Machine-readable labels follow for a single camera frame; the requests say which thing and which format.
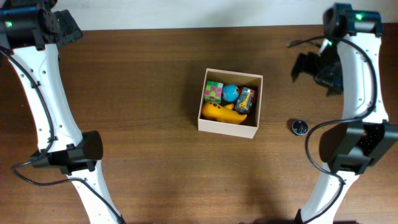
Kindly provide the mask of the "orange rubber toy figure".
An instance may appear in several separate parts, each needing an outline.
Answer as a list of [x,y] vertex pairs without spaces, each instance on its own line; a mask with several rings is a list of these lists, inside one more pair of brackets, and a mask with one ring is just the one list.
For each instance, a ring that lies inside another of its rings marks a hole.
[[234,110],[233,103],[222,106],[212,101],[203,105],[201,114],[206,119],[230,124],[241,124],[247,118],[247,114],[239,114]]

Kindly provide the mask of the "black round disc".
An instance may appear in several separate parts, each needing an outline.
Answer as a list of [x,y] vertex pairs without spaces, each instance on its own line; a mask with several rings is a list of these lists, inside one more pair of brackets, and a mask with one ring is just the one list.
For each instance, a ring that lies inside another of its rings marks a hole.
[[308,133],[308,124],[303,120],[295,120],[292,123],[292,132],[297,136],[304,136]]

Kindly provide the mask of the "blue toy ball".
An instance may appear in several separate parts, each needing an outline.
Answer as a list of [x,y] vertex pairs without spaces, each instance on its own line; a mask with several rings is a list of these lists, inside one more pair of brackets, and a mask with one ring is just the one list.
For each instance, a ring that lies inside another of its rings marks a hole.
[[240,92],[236,85],[226,85],[222,90],[222,98],[228,103],[233,103],[239,98]]

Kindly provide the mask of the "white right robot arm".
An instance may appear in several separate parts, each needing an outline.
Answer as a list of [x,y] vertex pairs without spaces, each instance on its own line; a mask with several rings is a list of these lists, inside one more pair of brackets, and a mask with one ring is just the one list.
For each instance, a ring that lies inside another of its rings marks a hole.
[[291,76],[307,73],[331,94],[343,95],[343,114],[323,123],[320,176],[295,223],[332,223],[351,185],[397,142],[380,86],[380,13],[336,3],[323,14],[323,30],[308,39],[319,52],[300,54]]

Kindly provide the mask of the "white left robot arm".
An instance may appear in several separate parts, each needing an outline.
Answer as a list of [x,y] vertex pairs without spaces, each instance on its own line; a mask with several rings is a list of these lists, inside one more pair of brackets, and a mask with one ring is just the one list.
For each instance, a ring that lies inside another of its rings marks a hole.
[[103,177],[103,143],[99,132],[81,132],[68,105],[59,70],[59,48],[83,34],[68,10],[52,9],[56,1],[1,1],[1,55],[21,81],[37,131],[38,150],[22,167],[58,168],[78,192],[91,223],[124,223]]

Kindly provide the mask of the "multicoloured puzzle cube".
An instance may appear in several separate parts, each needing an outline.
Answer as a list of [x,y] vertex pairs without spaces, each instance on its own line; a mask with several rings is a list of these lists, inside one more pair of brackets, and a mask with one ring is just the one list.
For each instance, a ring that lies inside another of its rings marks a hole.
[[215,103],[221,103],[222,91],[223,91],[222,83],[208,80],[205,85],[203,99],[205,102],[212,101]]

